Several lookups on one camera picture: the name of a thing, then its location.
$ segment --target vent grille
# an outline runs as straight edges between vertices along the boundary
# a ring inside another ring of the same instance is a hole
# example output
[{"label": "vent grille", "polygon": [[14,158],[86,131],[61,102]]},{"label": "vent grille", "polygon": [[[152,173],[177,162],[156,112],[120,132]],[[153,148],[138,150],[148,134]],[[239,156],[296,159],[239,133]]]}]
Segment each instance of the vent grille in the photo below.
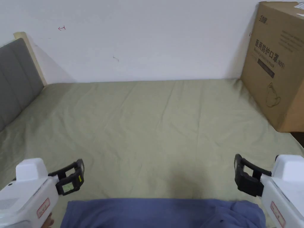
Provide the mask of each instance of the vent grille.
[{"label": "vent grille", "polygon": [[0,210],[7,210],[11,208],[19,198],[0,199]]}]

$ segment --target wooden bed frame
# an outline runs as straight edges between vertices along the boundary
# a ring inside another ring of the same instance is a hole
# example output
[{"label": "wooden bed frame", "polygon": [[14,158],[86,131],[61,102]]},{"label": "wooden bed frame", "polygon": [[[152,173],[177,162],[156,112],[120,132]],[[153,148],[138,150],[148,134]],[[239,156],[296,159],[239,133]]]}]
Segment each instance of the wooden bed frame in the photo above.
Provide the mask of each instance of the wooden bed frame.
[{"label": "wooden bed frame", "polygon": [[24,42],[25,42],[25,44],[27,46],[27,49],[29,50],[29,53],[30,53],[30,55],[31,55],[31,57],[32,57],[32,59],[34,61],[34,64],[35,64],[36,69],[38,71],[38,74],[39,74],[39,76],[40,76],[40,78],[41,78],[41,80],[43,82],[43,85],[46,86],[47,82],[46,82],[46,80],[45,80],[45,78],[43,76],[42,70],[41,70],[41,68],[39,66],[39,63],[37,61],[37,58],[35,56],[35,53],[33,51],[33,48],[32,48],[32,46],[30,44],[29,38],[27,37],[26,33],[25,32],[16,32],[16,33],[14,33],[14,37],[15,37],[15,39],[22,38],[24,40]]}]

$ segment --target cardboard box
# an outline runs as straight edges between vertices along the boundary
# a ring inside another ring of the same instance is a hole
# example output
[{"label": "cardboard box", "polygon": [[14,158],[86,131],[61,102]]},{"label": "cardboard box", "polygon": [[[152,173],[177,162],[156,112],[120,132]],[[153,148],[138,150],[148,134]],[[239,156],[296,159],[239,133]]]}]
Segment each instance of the cardboard box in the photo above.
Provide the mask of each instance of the cardboard box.
[{"label": "cardboard box", "polygon": [[260,2],[241,79],[279,132],[304,132],[304,9]]}]

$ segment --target red label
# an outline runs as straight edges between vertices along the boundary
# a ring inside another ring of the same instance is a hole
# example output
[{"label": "red label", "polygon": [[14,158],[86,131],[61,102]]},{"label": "red label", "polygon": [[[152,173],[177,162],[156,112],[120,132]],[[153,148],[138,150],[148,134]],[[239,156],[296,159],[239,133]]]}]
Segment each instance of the red label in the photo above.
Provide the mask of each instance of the red label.
[{"label": "red label", "polygon": [[43,213],[47,210],[47,208],[49,207],[50,205],[50,199],[47,198],[44,203],[40,206],[40,208],[38,209],[37,211],[37,216],[38,218],[40,219],[40,217],[43,215]]},{"label": "red label", "polygon": [[284,228],[286,225],[286,221],[273,201],[271,202],[270,208],[271,208],[272,212],[275,214],[275,217],[279,221],[281,227]]}]

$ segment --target dark floor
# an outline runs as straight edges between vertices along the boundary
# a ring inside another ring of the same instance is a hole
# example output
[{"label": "dark floor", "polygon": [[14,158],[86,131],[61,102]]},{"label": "dark floor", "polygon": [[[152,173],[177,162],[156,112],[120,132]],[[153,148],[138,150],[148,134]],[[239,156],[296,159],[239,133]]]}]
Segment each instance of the dark floor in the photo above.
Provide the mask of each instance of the dark floor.
[{"label": "dark floor", "polygon": [[304,132],[292,132],[291,134],[304,147]]}]

